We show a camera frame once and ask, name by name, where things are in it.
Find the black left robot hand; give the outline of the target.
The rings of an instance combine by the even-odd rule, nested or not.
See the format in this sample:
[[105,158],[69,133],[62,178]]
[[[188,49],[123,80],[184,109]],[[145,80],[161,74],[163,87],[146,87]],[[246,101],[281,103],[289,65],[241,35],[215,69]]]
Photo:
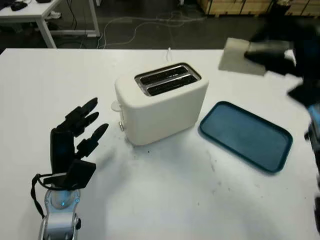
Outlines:
[[75,138],[85,132],[99,116],[99,112],[92,112],[98,104],[94,97],[82,106],[77,106],[65,117],[64,121],[50,132],[50,164],[53,174],[66,173],[75,160],[88,157],[99,145],[109,125],[99,126],[93,134],[83,139],[75,146]]

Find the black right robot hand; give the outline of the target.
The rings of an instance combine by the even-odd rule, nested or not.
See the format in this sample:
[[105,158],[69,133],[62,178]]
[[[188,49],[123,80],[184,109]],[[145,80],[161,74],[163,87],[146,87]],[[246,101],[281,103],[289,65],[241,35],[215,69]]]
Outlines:
[[301,77],[287,94],[306,108],[320,102],[320,33],[314,26],[268,22],[250,39],[244,57],[267,71]]

